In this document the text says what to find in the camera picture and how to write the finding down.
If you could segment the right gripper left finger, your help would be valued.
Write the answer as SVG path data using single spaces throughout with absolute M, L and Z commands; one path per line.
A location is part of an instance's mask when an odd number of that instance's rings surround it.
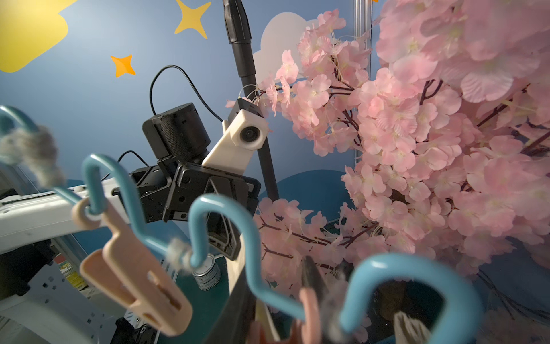
M 246 343 L 249 328 L 256 315 L 256 297 L 247 284 L 245 243 L 235 260 L 226 259 L 229 297 L 205 343 Z

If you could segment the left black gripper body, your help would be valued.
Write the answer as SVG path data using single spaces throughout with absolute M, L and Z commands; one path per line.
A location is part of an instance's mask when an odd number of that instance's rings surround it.
M 256 209 L 261 184 L 235 173 L 166 157 L 155 166 L 130 173 L 147 223 L 186 221 L 191 204 L 203 194 L 223 194 L 250 212 Z

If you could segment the light blue wavy clip hanger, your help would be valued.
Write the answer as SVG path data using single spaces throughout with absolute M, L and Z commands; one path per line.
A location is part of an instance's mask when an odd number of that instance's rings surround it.
M 306 320 L 304 305 L 270 288 L 262 278 L 260 235 L 252 216 L 237 201 L 220 194 L 199 196 L 189 213 L 190 247 L 176 252 L 173 243 L 164 243 L 146 232 L 146 221 L 135 183 L 125 169 L 112 158 L 93 154 L 83 161 L 88 196 L 82 199 L 70 191 L 56 162 L 57 149 L 50 134 L 29 116 L 14 107 L 1 108 L 1 161 L 25 163 L 39 181 L 64 200 L 75 205 L 85 203 L 92 214 L 102 214 L 109 202 L 103 191 L 99 170 L 106 168 L 120 187 L 127 224 L 151 253 L 164 254 L 183 269 L 199 267 L 206 259 L 208 240 L 206 219 L 216 212 L 231 221 L 241 233 L 246 253 L 245 270 L 250 291 L 262 300 L 298 320 Z M 473 287 L 446 266 L 424 257 L 401 254 L 376 255 L 366 259 L 354 271 L 342 306 L 332 312 L 326 334 L 341 343 L 353 336 L 365 318 L 378 285 L 394 278 L 410 278 L 431 286 L 445 300 L 430 343 L 468 343 L 476 334 L 483 317 L 481 301 Z

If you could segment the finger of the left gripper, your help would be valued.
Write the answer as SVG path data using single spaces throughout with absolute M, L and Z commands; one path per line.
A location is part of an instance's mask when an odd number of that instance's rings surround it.
M 206 183 L 206 194 L 227 196 L 248 209 L 249 185 L 243 177 L 212 176 Z M 225 216 L 211 212 L 207 216 L 209 244 L 223 256 L 235 260 L 241 250 L 240 232 Z

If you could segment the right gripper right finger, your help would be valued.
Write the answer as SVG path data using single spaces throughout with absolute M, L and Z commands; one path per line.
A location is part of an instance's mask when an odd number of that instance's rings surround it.
M 323 301 L 328 295 L 327 285 L 310 256 L 302 259 L 302 287 L 313 289 L 318 301 Z

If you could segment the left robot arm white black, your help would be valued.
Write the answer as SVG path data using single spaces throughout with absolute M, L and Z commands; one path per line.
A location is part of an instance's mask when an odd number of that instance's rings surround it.
M 113 238 L 81 263 L 82 275 L 114 301 L 167 335 L 188 328 L 192 307 L 153 256 L 167 245 L 146 233 L 137 190 L 122 166 L 107 156 L 85 159 L 87 196 L 62 184 L 56 149 L 47 129 L 12 107 L 1 108 L 1 162 L 25 163 L 52 187 L 51 195 L 1 211 L 1 253 L 28 251 L 37 242 L 106 226 Z M 111 343 L 114 320 L 86 305 L 66 283 L 51 281 L 41 266 L 28 285 L 19 284 L 1 314 L 51 343 Z

